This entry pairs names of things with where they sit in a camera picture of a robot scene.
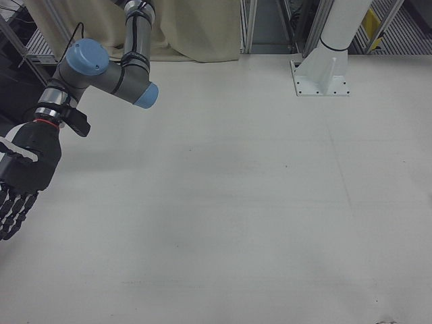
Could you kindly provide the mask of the black dexterous robot hand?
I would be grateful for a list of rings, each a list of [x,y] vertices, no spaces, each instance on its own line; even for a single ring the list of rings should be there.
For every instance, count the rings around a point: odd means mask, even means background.
[[[44,119],[18,125],[1,137],[1,239],[26,220],[50,184],[61,158],[59,126]]]

